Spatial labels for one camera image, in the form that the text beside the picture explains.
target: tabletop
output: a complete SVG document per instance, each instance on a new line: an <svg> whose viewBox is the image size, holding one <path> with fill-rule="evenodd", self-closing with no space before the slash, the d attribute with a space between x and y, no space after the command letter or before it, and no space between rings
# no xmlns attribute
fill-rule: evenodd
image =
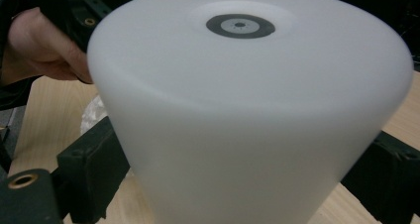
<svg viewBox="0 0 420 224"><path fill-rule="evenodd" d="M55 156L80 136L81 115L97 95L94 85L77 81L38 79L31 91L10 175L30 168L53 171ZM420 150L420 73L404 103L383 131ZM64 223L71 223L66 217ZM153 217L134 175L129 172L98 223L152 224ZM327 197L309 224L378 223L340 184ZM414 216L412 224L420 224Z"/></svg>

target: white conical object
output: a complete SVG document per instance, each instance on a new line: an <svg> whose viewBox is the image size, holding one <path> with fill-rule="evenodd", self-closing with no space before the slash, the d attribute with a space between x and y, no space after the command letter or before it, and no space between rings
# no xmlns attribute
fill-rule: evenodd
<svg viewBox="0 0 420 224"><path fill-rule="evenodd" d="M302 224L403 100L412 61L337 0L135 0L93 79L157 224Z"/></svg>

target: dark sleeve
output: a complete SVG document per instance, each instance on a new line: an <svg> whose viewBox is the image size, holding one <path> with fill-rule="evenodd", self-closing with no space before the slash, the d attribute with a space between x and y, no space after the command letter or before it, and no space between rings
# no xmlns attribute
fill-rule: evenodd
<svg viewBox="0 0 420 224"><path fill-rule="evenodd" d="M0 110L26 105L35 78L24 79L0 88Z"/></svg>

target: light wood surface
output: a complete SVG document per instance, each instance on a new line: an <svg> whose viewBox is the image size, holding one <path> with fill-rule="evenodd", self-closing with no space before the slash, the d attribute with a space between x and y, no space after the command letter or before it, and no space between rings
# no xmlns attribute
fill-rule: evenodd
<svg viewBox="0 0 420 224"><path fill-rule="evenodd" d="M55 156L80 135L81 115L97 95L93 85L37 80L31 92L10 174L30 168L56 168ZM420 73L409 96L384 131L420 150ZM64 223L71 223L67 217ZM152 224L153 217L129 172L99 223ZM310 224L378 223L340 184L309 221ZM413 224L420 224L414 217Z"/></svg>

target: metal grommet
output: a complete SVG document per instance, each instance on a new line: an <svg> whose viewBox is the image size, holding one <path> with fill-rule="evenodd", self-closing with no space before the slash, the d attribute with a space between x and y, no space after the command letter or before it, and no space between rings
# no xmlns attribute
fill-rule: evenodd
<svg viewBox="0 0 420 224"><path fill-rule="evenodd" d="M84 20L84 24L87 26L94 26L96 24L96 20L92 18L87 18Z"/></svg>
<svg viewBox="0 0 420 224"><path fill-rule="evenodd" d="M19 189L31 185L38 179L36 173L28 173L16 177L13 181L9 182L10 189Z"/></svg>

